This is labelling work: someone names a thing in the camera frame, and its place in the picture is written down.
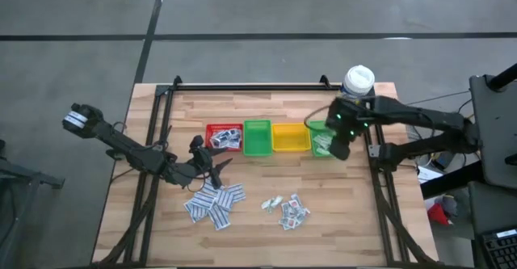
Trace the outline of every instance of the wooden plank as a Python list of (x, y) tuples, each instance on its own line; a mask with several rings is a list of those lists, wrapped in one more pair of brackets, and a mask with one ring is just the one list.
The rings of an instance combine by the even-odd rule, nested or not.
[[(147, 133), (154, 84), (135, 85), (125, 133), (143, 142)], [(376, 93), (396, 98), (395, 85), (377, 83)], [(274, 123), (301, 122), (312, 110), (328, 105), (334, 91), (188, 91), (174, 94), (169, 151), (186, 161), (188, 143), (204, 135), (206, 124), (240, 123), (269, 118)], [(326, 111), (315, 119), (325, 119)], [(401, 124), (383, 127), (386, 141), (407, 141)], [(207, 218), (192, 224), (183, 204), (187, 190), (161, 183), (149, 247), (150, 266), (378, 266), (385, 264), (372, 181), (364, 139), (351, 144), (345, 162), (314, 158), (308, 152), (275, 153), (247, 158), (225, 153), (215, 162), (233, 158), (221, 175), (225, 185), (244, 183), (246, 200), (235, 204), (232, 225), (216, 231)], [(117, 163), (115, 175), (128, 169)], [(417, 176), (401, 167), (394, 174), (405, 226), (416, 242), (437, 258)], [(117, 179), (110, 188), (95, 248), (100, 260), (128, 227), (137, 172)], [(202, 183), (195, 182), (192, 189)], [(296, 230), (284, 231), (277, 221), (281, 211), (267, 214), (260, 204), (275, 195), (298, 193), (312, 214)]]

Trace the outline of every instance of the gray floor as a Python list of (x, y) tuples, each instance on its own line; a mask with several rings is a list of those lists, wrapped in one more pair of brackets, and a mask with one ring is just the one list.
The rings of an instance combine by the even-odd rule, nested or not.
[[(154, 0), (0, 0), (0, 35), (145, 34)], [(516, 32), (517, 0), (163, 0), (157, 33)], [(142, 42), (0, 42), (7, 157), (66, 177), (41, 189), (19, 267), (90, 261), (113, 162), (61, 127), (74, 102), (124, 118)], [(153, 42), (144, 82), (340, 81), (363, 64), (408, 103), (468, 89), (515, 63), (517, 39)], [(456, 110), (468, 95), (423, 103)], [(472, 109), (466, 107), (464, 113)], [(464, 239), (436, 230), (440, 258), (469, 265)]]

